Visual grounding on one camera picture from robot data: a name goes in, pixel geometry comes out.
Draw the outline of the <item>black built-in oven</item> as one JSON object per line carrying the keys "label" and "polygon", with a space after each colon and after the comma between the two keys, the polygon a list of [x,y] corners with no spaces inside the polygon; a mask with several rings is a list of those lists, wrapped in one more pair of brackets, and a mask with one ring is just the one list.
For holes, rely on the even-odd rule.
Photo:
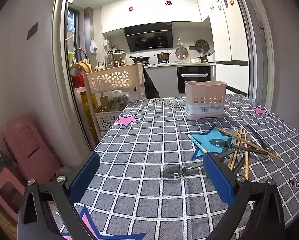
{"label": "black built-in oven", "polygon": [[210,66],[177,67],[178,93],[185,93],[185,81],[211,81]]}

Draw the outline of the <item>brown cooking pot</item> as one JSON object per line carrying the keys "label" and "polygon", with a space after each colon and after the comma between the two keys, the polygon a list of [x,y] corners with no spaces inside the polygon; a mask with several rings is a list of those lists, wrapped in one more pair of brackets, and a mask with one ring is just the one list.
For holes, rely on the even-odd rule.
{"label": "brown cooking pot", "polygon": [[154,54],[157,57],[158,63],[169,63],[170,53],[164,53],[163,51],[159,54]]}

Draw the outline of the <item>black hanging bag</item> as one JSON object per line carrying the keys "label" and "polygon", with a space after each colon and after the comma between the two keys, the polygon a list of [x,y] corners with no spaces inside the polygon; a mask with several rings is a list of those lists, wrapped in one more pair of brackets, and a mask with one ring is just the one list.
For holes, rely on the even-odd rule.
{"label": "black hanging bag", "polygon": [[152,79],[148,75],[145,67],[142,67],[143,77],[144,77],[144,86],[145,86],[145,96],[147,99],[160,98],[159,92],[157,91]]}

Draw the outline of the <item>pink utensil holder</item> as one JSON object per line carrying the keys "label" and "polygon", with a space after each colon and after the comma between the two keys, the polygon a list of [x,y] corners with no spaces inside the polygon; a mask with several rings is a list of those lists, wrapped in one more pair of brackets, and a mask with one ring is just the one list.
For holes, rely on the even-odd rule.
{"label": "pink utensil holder", "polygon": [[222,81],[185,81],[185,115],[189,120],[223,118],[227,84]]}

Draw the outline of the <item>wooden chopstick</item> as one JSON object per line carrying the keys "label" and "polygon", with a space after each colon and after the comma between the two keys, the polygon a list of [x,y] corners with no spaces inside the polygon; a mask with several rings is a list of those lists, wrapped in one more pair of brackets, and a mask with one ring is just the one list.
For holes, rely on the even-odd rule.
{"label": "wooden chopstick", "polygon": [[[243,137],[247,140],[246,130],[243,131]],[[245,178],[249,180],[249,152],[245,150]]]}
{"label": "wooden chopstick", "polygon": [[224,129],[221,129],[221,128],[219,128],[219,127],[216,127],[216,126],[214,127],[214,129],[220,131],[220,132],[223,133],[223,134],[226,134],[226,135],[228,135],[228,136],[231,136],[231,137],[233,137],[233,138],[235,138],[235,139],[237,139],[237,140],[239,140],[239,141],[241,141],[241,142],[244,142],[244,143],[246,143],[247,145],[249,145],[249,146],[251,146],[251,147],[253,147],[253,148],[257,149],[257,150],[264,151],[264,152],[266,152],[269,156],[271,156],[271,157],[274,158],[274,159],[280,159],[279,156],[274,155],[273,153],[269,152],[268,150],[266,150],[266,149],[260,147],[259,145],[254,144],[254,143],[252,143],[252,142],[250,142],[250,141],[248,141],[248,140],[246,140],[246,139],[244,139],[244,138],[241,138],[241,137],[239,137],[239,136],[237,136],[237,135],[234,135],[234,134],[232,134],[232,133],[230,133],[230,132],[228,132],[228,131],[226,131],[226,130],[224,130]]}
{"label": "wooden chopstick", "polygon": [[[243,132],[243,127],[241,127],[240,129],[238,129],[236,131],[236,136],[239,137],[239,138],[242,138],[242,132]],[[234,142],[234,145],[235,146],[239,146],[241,144],[241,140],[239,139],[235,139],[235,142]],[[237,158],[237,152],[239,150],[237,148],[234,148],[234,153],[232,154],[232,156],[230,157],[230,160],[229,160],[229,163],[228,163],[228,167],[233,170],[234,168],[234,165],[235,165],[235,161],[236,161],[236,158]]]}

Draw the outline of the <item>teal spoon black handle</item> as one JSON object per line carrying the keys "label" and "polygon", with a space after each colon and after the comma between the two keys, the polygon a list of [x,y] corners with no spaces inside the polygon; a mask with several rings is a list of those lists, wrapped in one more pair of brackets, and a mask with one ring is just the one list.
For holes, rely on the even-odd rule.
{"label": "teal spoon black handle", "polygon": [[262,154],[262,155],[267,155],[267,152],[265,152],[265,151],[257,150],[257,149],[254,149],[252,147],[237,146],[235,144],[230,144],[230,143],[226,142],[223,139],[211,139],[209,142],[212,145],[214,145],[215,147],[219,147],[219,148],[224,148],[224,147],[228,146],[228,147],[231,147],[231,148],[234,148],[234,149],[237,149],[237,150],[254,152],[254,153],[258,153],[258,154]]}

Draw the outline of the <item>black fork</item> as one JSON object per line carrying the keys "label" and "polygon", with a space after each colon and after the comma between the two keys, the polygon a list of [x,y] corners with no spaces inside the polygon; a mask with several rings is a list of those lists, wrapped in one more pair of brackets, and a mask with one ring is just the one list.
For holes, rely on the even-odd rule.
{"label": "black fork", "polygon": [[273,153],[272,148],[262,140],[262,138],[260,137],[260,135],[251,126],[248,125],[247,127],[253,133],[254,137],[256,137],[256,139],[260,143],[261,147],[264,150],[267,150],[268,152]]}

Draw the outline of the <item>beige plastic storage cart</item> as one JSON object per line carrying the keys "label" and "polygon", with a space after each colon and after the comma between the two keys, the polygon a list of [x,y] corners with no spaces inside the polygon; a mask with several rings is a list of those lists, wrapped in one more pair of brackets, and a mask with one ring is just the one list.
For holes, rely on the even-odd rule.
{"label": "beige plastic storage cart", "polygon": [[83,74],[86,96],[99,140],[130,101],[145,98],[140,63]]}

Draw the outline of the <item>pink plastic stool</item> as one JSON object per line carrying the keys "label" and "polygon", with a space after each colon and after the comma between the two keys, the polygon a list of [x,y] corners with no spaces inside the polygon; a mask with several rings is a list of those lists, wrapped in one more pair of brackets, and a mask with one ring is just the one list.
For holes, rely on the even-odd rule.
{"label": "pink plastic stool", "polygon": [[45,183],[62,166],[28,118],[7,122],[1,135],[9,156],[0,152],[0,205],[17,221],[25,192],[25,184],[19,177]]}

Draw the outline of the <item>grey checked tablecloth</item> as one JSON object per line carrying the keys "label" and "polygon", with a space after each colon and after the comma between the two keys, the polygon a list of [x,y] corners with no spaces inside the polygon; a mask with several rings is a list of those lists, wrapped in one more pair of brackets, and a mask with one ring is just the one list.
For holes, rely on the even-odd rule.
{"label": "grey checked tablecloth", "polygon": [[255,144],[275,159],[251,153],[240,175],[278,187],[286,225],[299,216],[299,133],[285,120],[242,95],[227,95],[225,116],[191,121],[185,100],[133,101],[123,110],[127,125],[115,124],[96,147],[100,167],[74,207],[99,239],[205,239],[228,208],[200,165],[191,141],[213,126]]}

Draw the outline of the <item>black table knife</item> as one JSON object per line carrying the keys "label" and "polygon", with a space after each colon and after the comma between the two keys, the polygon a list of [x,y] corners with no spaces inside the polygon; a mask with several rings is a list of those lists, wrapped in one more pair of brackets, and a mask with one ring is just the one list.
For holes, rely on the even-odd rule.
{"label": "black table knife", "polygon": [[232,139],[231,138],[228,138],[226,140],[226,144],[224,145],[224,148],[222,150],[222,152],[220,153],[220,155],[218,156],[219,157],[219,160],[221,161],[221,163],[224,162],[224,159],[226,158],[226,156],[228,154],[231,154],[231,149],[230,149],[230,144],[232,142]]}

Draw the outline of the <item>blue patterned chopstick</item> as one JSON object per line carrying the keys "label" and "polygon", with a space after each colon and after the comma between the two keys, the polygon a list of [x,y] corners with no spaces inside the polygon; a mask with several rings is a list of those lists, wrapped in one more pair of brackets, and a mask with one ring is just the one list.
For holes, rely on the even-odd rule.
{"label": "blue patterned chopstick", "polygon": [[195,146],[197,146],[197,148],[198,148],[203,154],[207,153],[207,150],[206,150],[205,148],[203,148],[203,147],[201,146],[201,144],[200,144],[200,143],[199,143],[199,142],[198,142],[192,135],[188,134],[188,138],[191,140],[191,142],[194,143]]}

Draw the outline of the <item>kitchen faucet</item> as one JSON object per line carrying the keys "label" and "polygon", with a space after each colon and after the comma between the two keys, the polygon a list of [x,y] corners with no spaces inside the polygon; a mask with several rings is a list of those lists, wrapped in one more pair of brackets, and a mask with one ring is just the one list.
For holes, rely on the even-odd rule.
{"label": "kitchen faucet", "polygon": [[85,50],[82,48],[77,48],[73,51],[73,57],[75,62],[83,61],[85,63],[89,63],[88,55],[86,54]]}

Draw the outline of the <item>white refrigerator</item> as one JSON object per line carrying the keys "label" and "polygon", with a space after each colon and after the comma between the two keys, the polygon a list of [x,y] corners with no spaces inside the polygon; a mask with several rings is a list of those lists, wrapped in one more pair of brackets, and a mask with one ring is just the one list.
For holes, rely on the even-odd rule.
{"label": "white refrigerator", "polygon": [[238,0],[197,0],[201,18],[209,18],[213,35],[215,79],[232,93],[248,95],[249,54]]}

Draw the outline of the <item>black wok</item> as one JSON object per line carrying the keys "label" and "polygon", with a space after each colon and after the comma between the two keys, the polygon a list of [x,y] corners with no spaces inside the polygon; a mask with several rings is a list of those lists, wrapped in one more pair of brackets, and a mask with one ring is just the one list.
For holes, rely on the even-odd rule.
{"label": "black wok", "polygon": [[143,65],[148,65],[149,64],[149,57],[145,57],[145,56],[130,56],[130,58],[133,60],[134,63],[141,63]]}

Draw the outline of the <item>metal spoon black handle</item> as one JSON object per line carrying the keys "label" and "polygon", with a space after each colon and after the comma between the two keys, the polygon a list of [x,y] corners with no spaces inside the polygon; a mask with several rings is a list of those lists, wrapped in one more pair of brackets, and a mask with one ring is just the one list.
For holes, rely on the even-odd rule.
{"label": "metal spoon black handle", "polygon": [[203,166],[202,161],[197,162],[197,163],[186,163],[183,165],[174,165],[174,166],[165,168],[162,171],[162,177],[163,178],[179,178],[179,177],[186,175],[190,171],[193,171],[202,166]]}

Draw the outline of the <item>black range hood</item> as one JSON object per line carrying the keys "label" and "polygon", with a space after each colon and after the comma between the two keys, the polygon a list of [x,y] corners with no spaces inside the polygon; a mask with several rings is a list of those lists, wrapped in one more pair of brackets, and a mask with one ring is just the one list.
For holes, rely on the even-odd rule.
{"label": "black range hood", "polygon": [[173,47],[172,22],[140,24],[123,28],[131,53]]}

